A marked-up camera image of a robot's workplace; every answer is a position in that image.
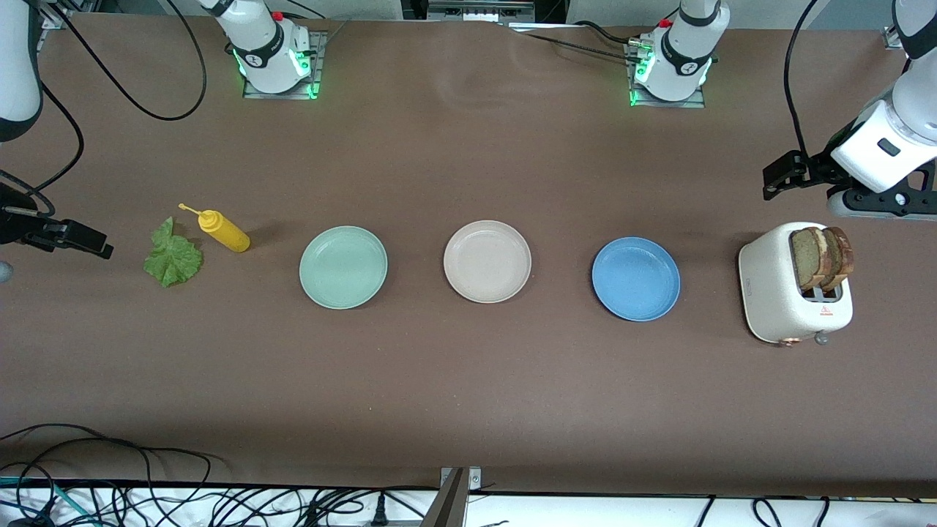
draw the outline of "bread slice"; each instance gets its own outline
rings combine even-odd
[[[791,233],[791,248],[800,291],[806,292],[820,285],[833,271],[829,244],[820,229],[808,227]]]
[[[840,285],[853,272],[855,260],[853,246],[850,245],[849,238],[846,237],[846,233],[841,228],[827,227],[823,229],[823,234],[826,243],[830,247],[829,252],[833,258],[833,269],[830,271],[829,276],[820,282],[820,287],[825,292],[830,292],[836,289],[836,286]]]

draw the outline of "blue plate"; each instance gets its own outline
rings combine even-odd
[[[595,257],[592,287],[609,311],[625,320],[648,322],[677,303],[680,273],[663,247],[644,238],[619,238]]]

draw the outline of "mounting plate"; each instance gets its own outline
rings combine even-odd
[[[453,467],[442,467],[439,475],[439,486],[446,482],[449,473],[454,470]],[[482,467],[468,467],[468,489],[478,490],[482,487]]]
[[[328,42],[328,33],[325,31],[309,32],[309,61],[310,73],[291,89],[278,93],[268,94],[259,91],[251,83],[244,80],[244,98],[273,98],[286,100],[309,100],[319,98],[319,88],[322,82],[322,64],[325,62],[325,44]]]
[[[624,44],[625,55],[640,59],[641,49],[638,46]],[[647,91],[642,84],[638,83],[634,76],[640,63],[628,61],[628,85],[631,95],[632,106],[661,106],[665,108],[705,108],[706,101],[703,99],[703,87],[699,86],[689,98],[679,101],[661,100]]]

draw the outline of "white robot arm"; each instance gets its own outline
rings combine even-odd
[[[910,67],[812,157],[793,150],[765,168],[764,197],[831,184],[837,216],[937,220],[937,0],[893,0],[892,14]],[[924,174],[923,188],[906,178]]]
[[[33,126],[42,109],[36,46],[39,15],[23,0],[0,0],[0,143]]]
[[[199,3],[221,24],[234,46],[241,73],[259,91],[282,93],[309,76],[304,57],[309,50],[306,28],[271,13],[263,0]]]
[[[641,36],[651,42],[651,54],[635,81],[662,100],[689,98],[706,80],[712,52],[728,25],[729,7],[722,0],[682,0],[673,24]]]

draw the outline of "yellow squeeze bottle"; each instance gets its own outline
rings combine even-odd
[[[233,250],[234,252],[244,252],[250,247],[250,238],[244,231],[237,228],[237,225],[216,210],[194,210],[179,203],[179,208],[194,212],[199,215],[199,227],[211,235],[221,245]]]

